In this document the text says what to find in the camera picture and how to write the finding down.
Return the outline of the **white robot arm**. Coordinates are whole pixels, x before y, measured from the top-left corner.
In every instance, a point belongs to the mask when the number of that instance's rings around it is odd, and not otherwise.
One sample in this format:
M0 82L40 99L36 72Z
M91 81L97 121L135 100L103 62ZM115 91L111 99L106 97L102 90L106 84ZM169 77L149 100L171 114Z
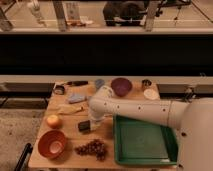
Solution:
M89 100L89 115L100 122L106 113L168 126L180 132L177 171L213 171L213 98L190 103L113 97L102 86Z

